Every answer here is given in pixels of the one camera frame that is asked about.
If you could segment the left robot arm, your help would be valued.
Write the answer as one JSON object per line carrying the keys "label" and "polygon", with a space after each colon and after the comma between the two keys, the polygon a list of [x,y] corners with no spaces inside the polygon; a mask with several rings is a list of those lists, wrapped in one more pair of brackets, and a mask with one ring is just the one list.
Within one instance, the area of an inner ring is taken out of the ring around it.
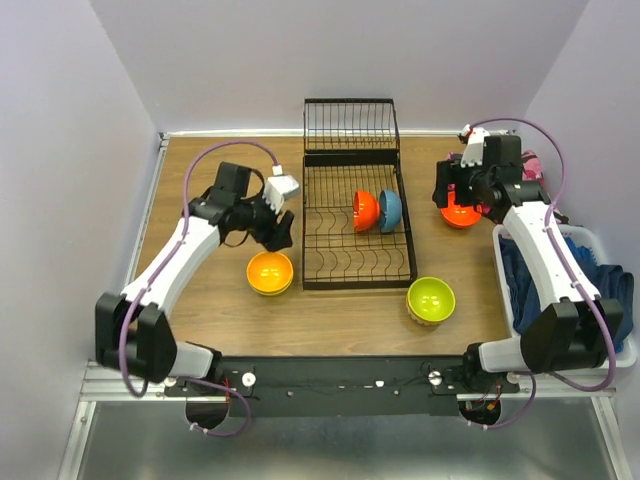
{"label": "left robot arm", "polygon": [[245,232],[269,252],[292,246],[294,215],[287,200],[299,182],[273,169],[257,194],[247,194],[256,170],[223,162],[215,181],[187,203],[187,210],[160,253],[121,293],[105,293],[95,306],[97,362],[150,383],[187,377],[201,395],[214,393],[222,380],[220,352],[175,340],[169,315],[203,261],[229,233]]}

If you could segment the yellow-green bowl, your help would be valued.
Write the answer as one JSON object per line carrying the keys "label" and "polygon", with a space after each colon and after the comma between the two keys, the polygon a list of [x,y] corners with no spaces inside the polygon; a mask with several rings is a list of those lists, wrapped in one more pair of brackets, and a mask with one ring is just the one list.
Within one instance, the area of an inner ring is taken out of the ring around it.
{"label": "yellow-green bowl", "polygon": [[264,285],[251,284],[251,288],[258,294],[263,296],[277,296],[284,293],[290,284],[279,286],[278,288],[267,288]]}

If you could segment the black wire dish rack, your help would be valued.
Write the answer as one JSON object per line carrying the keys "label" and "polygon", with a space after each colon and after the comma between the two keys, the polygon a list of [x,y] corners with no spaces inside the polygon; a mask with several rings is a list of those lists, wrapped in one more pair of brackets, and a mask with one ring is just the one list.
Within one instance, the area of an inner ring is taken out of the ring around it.
{"label": "black wire dish rack", "polygon": [[404,288],[417,263],[390,98],[308,98],[302,285]]}

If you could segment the orange-yellow bowl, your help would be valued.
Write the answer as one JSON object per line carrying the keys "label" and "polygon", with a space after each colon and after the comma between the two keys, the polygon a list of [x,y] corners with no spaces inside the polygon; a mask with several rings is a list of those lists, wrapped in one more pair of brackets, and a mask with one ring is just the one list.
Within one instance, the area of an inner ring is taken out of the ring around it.
{"label": "orange-yellow bowl", "polygon": [[280,252],[261,252],[251,258],[246,267],[249,285],[264,285],[267,288],[291,284],[294,268],[291,260]]}

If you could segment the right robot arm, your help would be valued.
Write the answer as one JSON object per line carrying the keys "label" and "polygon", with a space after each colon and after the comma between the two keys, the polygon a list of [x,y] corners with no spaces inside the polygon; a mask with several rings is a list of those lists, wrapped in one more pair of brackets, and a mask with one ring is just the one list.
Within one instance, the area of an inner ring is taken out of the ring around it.
{"label": "right robot arm", "polygon": [[540,313],[517,337],[468,347],[460,379],[480,392],[497,373],[550,374],[584,392],[609,387],[616,373],[613,338],[623,319],[583,273],[563,239],[555,206],[537,180],[523,177],[521,140],[471,127],[460,154],[436,165],[432,199],[453,194],[462,207],[486,207],[515,241],[538,293]]}

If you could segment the blue bowl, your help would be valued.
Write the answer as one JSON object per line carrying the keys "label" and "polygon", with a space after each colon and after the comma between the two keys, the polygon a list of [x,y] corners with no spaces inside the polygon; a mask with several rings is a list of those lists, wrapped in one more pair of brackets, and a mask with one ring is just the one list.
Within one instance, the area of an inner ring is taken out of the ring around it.
{"label": "blue bowl", "polygon": [[384,189],[379,195],[379,229],[382,233],[393,231],[402,220],[402,202],[399,195],[390,189]]}

